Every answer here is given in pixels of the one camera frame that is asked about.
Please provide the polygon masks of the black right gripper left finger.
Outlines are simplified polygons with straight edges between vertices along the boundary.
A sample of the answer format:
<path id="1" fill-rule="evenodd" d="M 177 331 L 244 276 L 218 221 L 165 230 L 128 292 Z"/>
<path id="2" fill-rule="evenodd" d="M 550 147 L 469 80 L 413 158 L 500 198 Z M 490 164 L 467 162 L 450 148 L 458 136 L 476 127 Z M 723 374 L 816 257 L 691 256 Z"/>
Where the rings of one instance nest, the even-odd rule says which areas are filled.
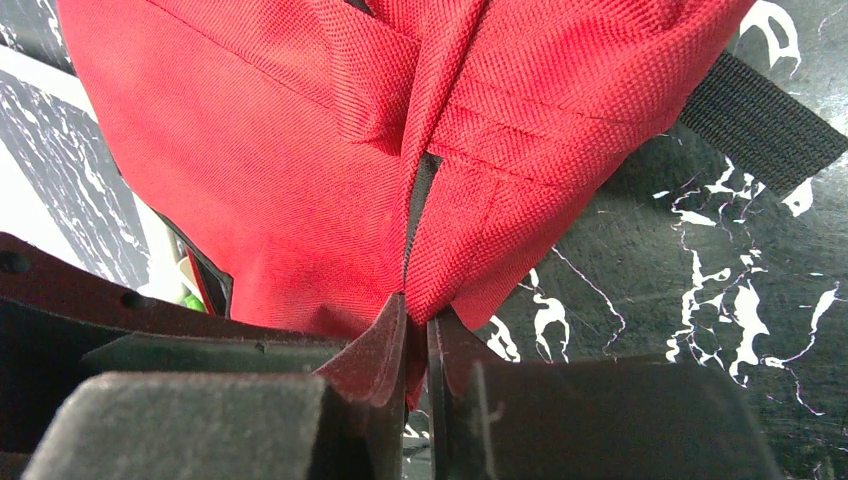
<path id="1" fill-rule="evenodd" d="M 406 312 L 309 374 L 118 373 L 59 408 L 27 479 L 397 479 Z"/>

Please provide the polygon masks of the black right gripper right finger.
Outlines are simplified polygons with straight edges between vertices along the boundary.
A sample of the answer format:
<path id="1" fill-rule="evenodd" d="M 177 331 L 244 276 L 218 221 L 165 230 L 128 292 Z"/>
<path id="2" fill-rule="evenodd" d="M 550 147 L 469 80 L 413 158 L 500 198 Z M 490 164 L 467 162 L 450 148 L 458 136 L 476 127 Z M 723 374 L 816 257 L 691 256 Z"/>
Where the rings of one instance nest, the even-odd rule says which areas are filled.
<path id="1" fill-rule="evenodd" d="M 437 479 L 778 479 L 738 390 L 649 357 L 513 363 L 452 310 L 427 327 Z"/>

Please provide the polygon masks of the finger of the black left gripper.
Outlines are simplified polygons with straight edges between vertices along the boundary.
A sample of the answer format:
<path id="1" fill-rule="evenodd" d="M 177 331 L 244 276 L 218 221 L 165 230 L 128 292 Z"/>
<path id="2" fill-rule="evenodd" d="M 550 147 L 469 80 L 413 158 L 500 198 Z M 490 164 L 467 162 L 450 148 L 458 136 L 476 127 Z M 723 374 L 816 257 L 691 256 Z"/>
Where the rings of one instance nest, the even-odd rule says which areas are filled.
<path id="1" fill-rule="evenodd" d="M 310 373 L 346 341 L 254 327 L 146 297 L 1 236 L 1 449 L 31 453 L 104 372 Z"/>

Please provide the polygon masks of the red student backpack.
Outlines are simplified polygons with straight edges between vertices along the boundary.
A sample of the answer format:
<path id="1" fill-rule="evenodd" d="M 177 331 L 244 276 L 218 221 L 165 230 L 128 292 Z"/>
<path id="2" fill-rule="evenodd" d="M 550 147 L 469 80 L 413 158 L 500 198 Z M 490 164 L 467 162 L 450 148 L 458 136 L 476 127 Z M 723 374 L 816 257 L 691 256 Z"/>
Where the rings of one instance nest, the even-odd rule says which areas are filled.
<path id="1" fill-rule="evenodd" d="M 406 297 L 485 325 L 595 191 L 685 121 L 753 174 L 843 137 L 778 127 L 728 56 L 765 1 L 61 1 L 129 187 L 225 314 L 354 338 Z"/>

